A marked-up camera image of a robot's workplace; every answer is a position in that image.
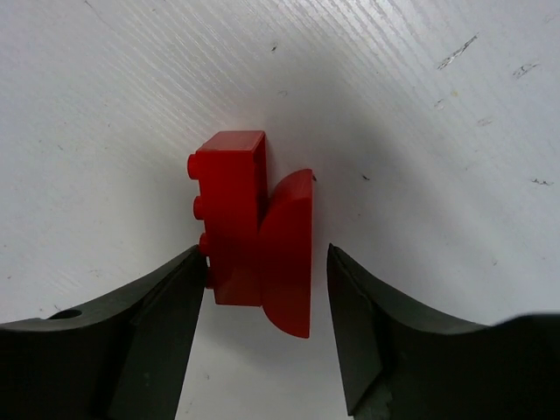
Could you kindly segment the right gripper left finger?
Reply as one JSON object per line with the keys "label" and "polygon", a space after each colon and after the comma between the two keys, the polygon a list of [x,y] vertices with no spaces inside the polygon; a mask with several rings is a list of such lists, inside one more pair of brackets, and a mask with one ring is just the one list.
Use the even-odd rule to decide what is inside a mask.
{"label": "right gripper left finger", "polygon": [[84,304],[2,324],[2,418],[173,419],[206,280],[192,247]]}

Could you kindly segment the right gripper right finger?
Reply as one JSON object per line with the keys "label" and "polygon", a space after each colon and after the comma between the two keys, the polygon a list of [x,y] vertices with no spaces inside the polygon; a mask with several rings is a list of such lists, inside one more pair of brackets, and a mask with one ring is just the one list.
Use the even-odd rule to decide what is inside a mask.
{"label": "right gripper right finger", "polygon": [[559,317],[480,325],[384,283],[341,248],[327,286],[354,419],[556,419]]}

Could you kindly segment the red large lego brick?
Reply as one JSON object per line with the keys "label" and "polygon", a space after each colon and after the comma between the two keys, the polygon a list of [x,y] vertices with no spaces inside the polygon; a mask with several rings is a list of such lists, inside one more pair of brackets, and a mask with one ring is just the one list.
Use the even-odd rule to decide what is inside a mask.
{"label": "red large lego brick", "polygon": [[270,191],[267,137],[219,131],[186,161],[199,184],[193,216],[204,231],[209,289],[218,305],[254,306],[289,335],[311,330],[314,174],[294,171]]}

